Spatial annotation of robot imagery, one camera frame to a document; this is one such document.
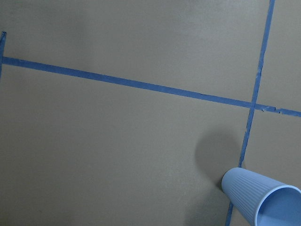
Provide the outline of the light blue ribbed cup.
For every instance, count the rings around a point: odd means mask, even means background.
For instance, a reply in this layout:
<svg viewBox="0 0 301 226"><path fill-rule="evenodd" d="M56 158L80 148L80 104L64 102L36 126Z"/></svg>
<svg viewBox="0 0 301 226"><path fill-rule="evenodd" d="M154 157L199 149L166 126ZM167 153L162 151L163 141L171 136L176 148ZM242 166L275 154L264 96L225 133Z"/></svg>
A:
<svg viewBox="0 0 301 226"><path fill-rule="evenodd" d="M301 190L264 175L232 168L222 190L252 226L299 226Z"/></svg>

